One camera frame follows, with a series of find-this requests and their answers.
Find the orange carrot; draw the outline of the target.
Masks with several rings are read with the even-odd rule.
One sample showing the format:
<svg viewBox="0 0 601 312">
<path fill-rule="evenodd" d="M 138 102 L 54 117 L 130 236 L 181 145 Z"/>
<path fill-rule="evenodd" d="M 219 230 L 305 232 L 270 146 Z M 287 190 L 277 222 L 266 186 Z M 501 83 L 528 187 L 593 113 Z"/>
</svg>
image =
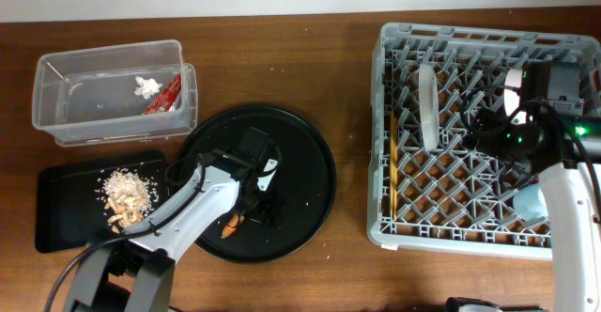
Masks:
<svg viewBox="0 0 601 312">
<path fill-rule="evenodd" d="M 239 214 L 233 214 L 229 222 L 223 227 L 221 239 L 229 238 L 244 222 L 245 217 Z"/>
</svg>

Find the round black serving tray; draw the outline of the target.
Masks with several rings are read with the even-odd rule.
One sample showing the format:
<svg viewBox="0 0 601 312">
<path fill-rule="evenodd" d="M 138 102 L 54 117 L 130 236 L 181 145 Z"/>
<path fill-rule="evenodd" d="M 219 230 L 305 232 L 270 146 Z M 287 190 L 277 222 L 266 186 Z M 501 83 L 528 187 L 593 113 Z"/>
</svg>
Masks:
<svg viewBox="0 0 601 312">
<path fill-rule="evenodd" d="M 267 133 L 281 151 L 282 161 L 268 190 L 284 199 L 280 227 L 244 222 L 227 239 L 223 227 L 234 212 L 222 215 L 196 240 L 196 245 L 221 259 L 261 263 L 294 253 L 325 223 L 336 194 L 336 168 L 331 151 L 318 130 L 284 109 L 244 105 L 221 112 L 196 128 L 185 140 L 176 165 L 169 171 L 175 192 L 195 168 L 198 153 L 234 149 L 244 131 L 254 127 Z"/>
</svg>

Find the light blue cup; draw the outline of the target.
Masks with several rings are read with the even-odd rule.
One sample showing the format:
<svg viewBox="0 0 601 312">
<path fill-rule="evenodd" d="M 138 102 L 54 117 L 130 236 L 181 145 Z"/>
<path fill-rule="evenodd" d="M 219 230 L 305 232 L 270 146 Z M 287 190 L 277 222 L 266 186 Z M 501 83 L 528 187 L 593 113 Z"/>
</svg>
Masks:
<svg viewBox="0 0 601 312">
<path fill-rule="evenodd" d="M 524 221 L 548 218 L 546 201 L 538 183 L 521 188 L 513 197 L 513 207 Z"/>
</svg>

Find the grey round plate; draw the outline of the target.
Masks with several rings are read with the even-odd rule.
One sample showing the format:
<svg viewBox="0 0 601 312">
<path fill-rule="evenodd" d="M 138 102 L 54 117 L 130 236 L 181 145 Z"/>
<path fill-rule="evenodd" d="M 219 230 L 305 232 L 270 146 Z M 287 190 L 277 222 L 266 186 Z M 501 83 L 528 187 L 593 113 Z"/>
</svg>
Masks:
<svg viewBox="0 0 601 312">
<path fill-rule="evenodd" d="M 418 75 L 419 115 L 426 151 L 434 150 L 439 143 L 439 100 L 437 77 L 432 66 L 421 64 Z"/>
</svg>

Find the pile of food scraps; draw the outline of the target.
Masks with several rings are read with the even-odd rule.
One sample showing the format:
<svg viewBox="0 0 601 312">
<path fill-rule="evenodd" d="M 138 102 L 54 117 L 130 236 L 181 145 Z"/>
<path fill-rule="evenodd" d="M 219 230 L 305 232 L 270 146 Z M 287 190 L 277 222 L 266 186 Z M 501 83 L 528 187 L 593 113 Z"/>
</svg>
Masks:
<svg viewBox="0 0 601 312">
<path fill-rule="evenodd" d="M 97 178 L 97 183 L 96 199 L 103 205 L 107 226 L 116 234 L 142 222 L 160 199 L 158 183 L 141 177 L 136 170 L 120 168 L 106 179 Z"/>
</svg>

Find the red snack wrapper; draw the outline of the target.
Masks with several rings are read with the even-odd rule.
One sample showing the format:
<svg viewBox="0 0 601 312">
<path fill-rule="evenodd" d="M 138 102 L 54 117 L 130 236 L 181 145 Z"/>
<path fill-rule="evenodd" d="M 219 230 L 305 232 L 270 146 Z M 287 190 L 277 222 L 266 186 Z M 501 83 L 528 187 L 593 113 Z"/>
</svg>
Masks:
<svg viewBox="0 0 601 312">
<path fill-rule="evenodd" d="M 177 74 L 168 87 L 143 112 L 144 115 L 168 112 L 176 103 L 182 87 L 182 77 Z"/>
</svg>

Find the white napkin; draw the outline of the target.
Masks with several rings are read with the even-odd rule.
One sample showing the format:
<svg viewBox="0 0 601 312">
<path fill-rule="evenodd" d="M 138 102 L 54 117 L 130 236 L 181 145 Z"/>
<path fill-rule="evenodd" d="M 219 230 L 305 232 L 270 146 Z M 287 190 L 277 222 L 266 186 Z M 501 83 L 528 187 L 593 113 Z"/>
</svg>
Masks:
<svg viewBox="0 0 601 312">
<path fill-rule="evenodd" d="M 161 90 L 162 84 L 157 83 L 155 79 L 144 79 L 141 76 L 135 77 L 137 87 L 134 90 L 136 96 L 141 96 L 145 100 L 148 100 L 152 95 L 158 93 Z"/>
</svg>

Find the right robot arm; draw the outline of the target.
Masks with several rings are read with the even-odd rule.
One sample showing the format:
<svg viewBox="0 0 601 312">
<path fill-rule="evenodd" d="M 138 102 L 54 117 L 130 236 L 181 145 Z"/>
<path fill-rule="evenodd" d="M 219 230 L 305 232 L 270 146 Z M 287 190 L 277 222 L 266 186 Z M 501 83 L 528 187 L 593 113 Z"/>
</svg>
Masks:
<svg viewBox="0 0 601 312">
<path fill-rule="evenodd" d="M 600 308 L 600 119 L 585 111 L 576 63 L 535 62 L 507 72 L 502 110 L 460 107 L 464 147 L 538 179 L 547 206 L 557 311 Z"/>
</svg>

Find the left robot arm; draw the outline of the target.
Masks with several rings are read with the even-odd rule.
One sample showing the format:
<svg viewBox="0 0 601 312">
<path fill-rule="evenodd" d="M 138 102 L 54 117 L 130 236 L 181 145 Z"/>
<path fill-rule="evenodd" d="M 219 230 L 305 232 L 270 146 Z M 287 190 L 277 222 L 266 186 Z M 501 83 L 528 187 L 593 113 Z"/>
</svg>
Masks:
<svg viewBox="0 0 601 312">
<path fill-rule="evenodd" d="M 67 311 L 168 311 L 175 267 L 205 230 L 230 211 L 255 211 L 282 161 L 278 148 L 251 154 L 215 149 L 142 222 L 96 242 L 67 267 Z"/>
</svg>

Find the grey dishwasher rack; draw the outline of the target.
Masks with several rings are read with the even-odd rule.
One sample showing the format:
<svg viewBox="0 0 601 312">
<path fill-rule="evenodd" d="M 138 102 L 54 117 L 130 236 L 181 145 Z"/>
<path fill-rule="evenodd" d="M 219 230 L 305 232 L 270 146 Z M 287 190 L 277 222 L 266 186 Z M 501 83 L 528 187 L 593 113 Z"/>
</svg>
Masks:
<svg viewBox="0 0 601 312">
<path fill-rule="evenodd" d="M 367 234 L 381 247 L 548 260 L 547 219 L 512 205 L 520 174 L 462 146 L 459 108 L 500 110 L 508 70 L 539 61 L 576 63 L 585 111 L 600 112 L 600 44 L 591 37 L 417 23 L 386 23 L 372 54 L 372 149 Z M 426 151 L 419 115 L 421 64 L 433 67 L 439 143 Z"/>
</svg>

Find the black rectangular tray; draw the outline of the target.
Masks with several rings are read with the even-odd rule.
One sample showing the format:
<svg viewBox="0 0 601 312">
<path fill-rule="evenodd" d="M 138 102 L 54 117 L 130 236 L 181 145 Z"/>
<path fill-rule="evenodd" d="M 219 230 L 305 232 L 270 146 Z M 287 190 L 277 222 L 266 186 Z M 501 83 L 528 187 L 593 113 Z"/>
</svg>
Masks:
<svg viewBox="0 0 601 312">
<path fill-rule="evenodd" d="M 148 183 L 151 208 L 165 200 L 167 161 L 159 150 L 147 150 L 77 164 L 65 164 L 39 173 L 35 247 L 42 254 L 77 248 L 110 231 L 113 211 L 105 206 L 103 185 L 120 171 Z"/>
</svg>

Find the clear plastic bin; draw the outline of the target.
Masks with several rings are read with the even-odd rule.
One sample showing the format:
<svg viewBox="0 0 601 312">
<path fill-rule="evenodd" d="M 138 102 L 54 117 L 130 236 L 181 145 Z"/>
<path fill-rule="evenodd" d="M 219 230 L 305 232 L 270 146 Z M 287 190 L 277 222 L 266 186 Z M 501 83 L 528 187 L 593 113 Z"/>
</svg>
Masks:
<svg viewBox="0 0 601 312">
<path fill-rule="evenodd" d="M 146 108 L 177 74 L 182 87 L 164 113 Z M 135 77 L 153 78 L 161 90 L 136 96 Z M 197 124 L 198 87 L 193 65 L 175 39 L 43 55 L 32 95 L 32 124 L 63 147 L 149 140 L 190 133 Z"/>
</svg>

